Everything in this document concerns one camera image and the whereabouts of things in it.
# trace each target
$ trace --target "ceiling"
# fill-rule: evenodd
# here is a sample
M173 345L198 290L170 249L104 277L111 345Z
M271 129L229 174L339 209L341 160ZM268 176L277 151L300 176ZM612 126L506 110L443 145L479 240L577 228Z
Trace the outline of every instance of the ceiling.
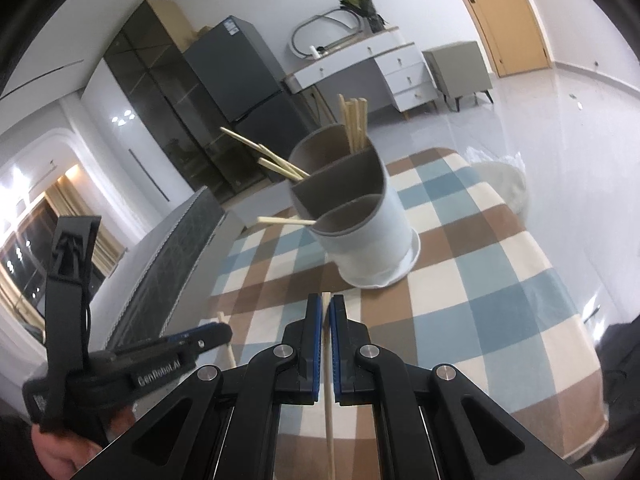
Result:
M86 85L106 47L141 1L62 4L31 43L0 96L0 134Z

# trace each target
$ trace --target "refrigerator door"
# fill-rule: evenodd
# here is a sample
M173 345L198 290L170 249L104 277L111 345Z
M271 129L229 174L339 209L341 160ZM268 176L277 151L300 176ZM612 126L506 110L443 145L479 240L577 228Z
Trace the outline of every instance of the refrigerator door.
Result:
M230 16L184 53L228 121L282 90L284 78L274 73L282 69L253 25L240 21Z
M288 158L294 146L313 129L313 124L280 92L234 124L236 132L277 155Z

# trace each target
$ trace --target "wooden door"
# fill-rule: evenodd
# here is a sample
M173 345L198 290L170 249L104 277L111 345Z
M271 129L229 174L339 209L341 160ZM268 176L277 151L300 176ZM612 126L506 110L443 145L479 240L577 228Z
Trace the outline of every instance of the wooden door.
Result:
M464 1L498 76L549 67L528 0Z

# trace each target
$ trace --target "door frame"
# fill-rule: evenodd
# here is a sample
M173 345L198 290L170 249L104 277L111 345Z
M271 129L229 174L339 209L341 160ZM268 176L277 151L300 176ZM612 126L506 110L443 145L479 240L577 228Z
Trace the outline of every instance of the door frame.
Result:
M469 0L462 0L462 1L465 4L466 11L469 13L469 15L471 16L471 19L474 22L474 25L476 26L476 30L478 31L478 36L480 36L480 40L482 41L482 46L484 46L484 51L486 52L486 56L489 59L489 64L491 65L491 69L494 71L494 74L497 77L510 76L511 74L501 76L500 73L498 72L497 65L494 59L494 54L491 52L491 49L489 48L489 42L487 41L486 36L484 35L484 30L482 30L482 25L478 21L478 17L476 16L476 12L474 11L474 8L471 5L471 2ZM533 19L536 22L538 36L540 37L540 42L542 43L542 48L546 55L546 65L548 68L551 68L551 58L549 56L549 48L548 48L548 45L546 44L544 34L542 34L542 29L540 28L540 21L538 20L537 14L533 11L533 7L531 7L531 2L529 0L526 0L526 1L527 1L527 7L529 7L529 11L531 12Z

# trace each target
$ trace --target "triangular cutout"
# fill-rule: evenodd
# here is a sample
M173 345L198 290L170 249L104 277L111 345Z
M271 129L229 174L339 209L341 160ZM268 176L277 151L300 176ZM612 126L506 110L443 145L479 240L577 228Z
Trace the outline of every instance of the triangular cutout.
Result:
M131 447L133 454L158 466L166 465L192 403L191 399L180 400L163 418L133 443Z
M524 451L522 441L495 420L473 397L462 399L462 407L476 434L484 458L490 465L497 465Z

